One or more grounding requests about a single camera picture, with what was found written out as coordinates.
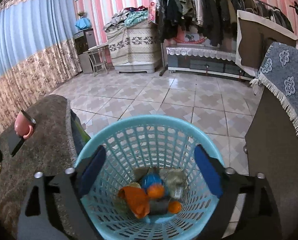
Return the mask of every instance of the floral curtain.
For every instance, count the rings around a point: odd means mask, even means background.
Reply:
[[[81,71],[73,0],[0,4],[0,133],[59,83]]]

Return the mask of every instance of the teal plastic basket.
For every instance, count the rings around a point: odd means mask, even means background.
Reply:
[[[221,154],[211,139],[183,120],[164,115],[140,115],[119,120],[101,130],[86,144],[75,166],[90,157],[99,145],[107,151],[106,161],[92,190],[81,201],[104,239],[192,239],[204,228],[218,198],[212,195],[194,160],[201,144],[222,165]],[[139,167],[173,167],[184,170],[188,190],[178,214],[146,216],[139,220],[119,203],[119,189],[134,180]]]

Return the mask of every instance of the orange cloth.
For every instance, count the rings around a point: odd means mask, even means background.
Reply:
[[[144,218],[149,214],[149,197],[142,188],[123,187],[119,190],[118,197],[126,200],[136,218]]]

